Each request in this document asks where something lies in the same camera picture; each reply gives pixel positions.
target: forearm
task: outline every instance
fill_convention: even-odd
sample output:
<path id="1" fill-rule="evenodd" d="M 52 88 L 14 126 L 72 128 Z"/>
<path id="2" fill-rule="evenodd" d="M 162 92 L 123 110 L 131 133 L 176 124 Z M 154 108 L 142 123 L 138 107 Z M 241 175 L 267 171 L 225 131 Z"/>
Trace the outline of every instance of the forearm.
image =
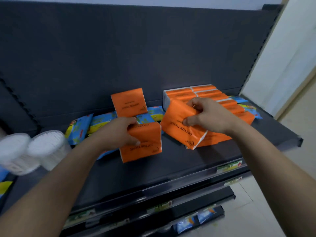
<path id="1" fill-rule="evenodd" d="M 74 148 L 0 218 L 3 236 L 58 236 L 95 160 L 92 138 Z"/>
<path id="2" fill-rule="evenodd" d="M 316 181 L 244 122 L 230 133 L 287 236 L 316 233 Z"/>

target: round plastic container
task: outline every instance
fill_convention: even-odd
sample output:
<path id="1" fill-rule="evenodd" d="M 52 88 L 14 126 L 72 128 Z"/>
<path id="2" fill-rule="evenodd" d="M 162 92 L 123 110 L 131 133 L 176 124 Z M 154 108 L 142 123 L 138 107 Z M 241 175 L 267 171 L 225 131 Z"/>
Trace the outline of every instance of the round plastic container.
<path id="1" fill-rule="evenodd" d="M 32 138 L 27 154 L 51 171 L 70 151 L 71 147 L 61 131 L 45 131 Z"/>
<path id="2" fill-rule="evenodd" d="M 0 165 L 15 175 L 25 175 L 37 169 L 39 161 L 26 154 L 30 140 L 25 133 L 3 137 L 0 140 Z"/>

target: person's arm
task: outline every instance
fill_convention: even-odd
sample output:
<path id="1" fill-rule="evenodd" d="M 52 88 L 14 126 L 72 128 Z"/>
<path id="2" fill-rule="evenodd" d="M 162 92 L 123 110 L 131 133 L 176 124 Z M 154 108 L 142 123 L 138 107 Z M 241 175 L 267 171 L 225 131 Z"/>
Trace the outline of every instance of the person's arm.
<path id="1" fill-rule="evenodd" d="M 98 156 L 125 144 L 139 145 L 127 132 L 135 123 L 135 118 L 114 119 L 76 146 L 0 217 L 0 235 L 58 236 Z"/>
<path id="2" fill-rule="evenodd" d="M 200 125 L 229 135 L 260 186 L 286 236 L 316 233 L 316 181 L 283 155 L 263 135 L 209 98 L 188 102 L 203 110 L 188 117 L 184 125 Z"/>

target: left hand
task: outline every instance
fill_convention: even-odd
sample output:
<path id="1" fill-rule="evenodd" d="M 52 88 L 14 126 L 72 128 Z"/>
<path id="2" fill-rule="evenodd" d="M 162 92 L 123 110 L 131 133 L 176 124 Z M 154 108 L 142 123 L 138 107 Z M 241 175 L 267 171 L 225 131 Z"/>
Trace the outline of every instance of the left hand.
<path id="1" fill-rule="evenodd" d="M 89 137 L 90 141 L 102 151 L 114 150 L 124 145 L 140 145 L 140 141 L 127 132 L 127 127 L 132 124 L 137 124 L 136 118 L 118 117 L 93 133 Z"/>

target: left arm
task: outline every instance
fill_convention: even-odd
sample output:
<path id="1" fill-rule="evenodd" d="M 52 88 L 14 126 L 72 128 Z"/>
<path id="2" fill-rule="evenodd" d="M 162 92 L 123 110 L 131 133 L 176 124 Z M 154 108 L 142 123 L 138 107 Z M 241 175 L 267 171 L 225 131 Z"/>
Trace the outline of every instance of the left arm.
<path id="1" fill-rule="evenodd" d="M 99 155 L 137 145 L 127 127 L 135 118 L 117 118 L 76 146 L 52 171 L 0 217 L 2 236 L 58 236 Z"/>

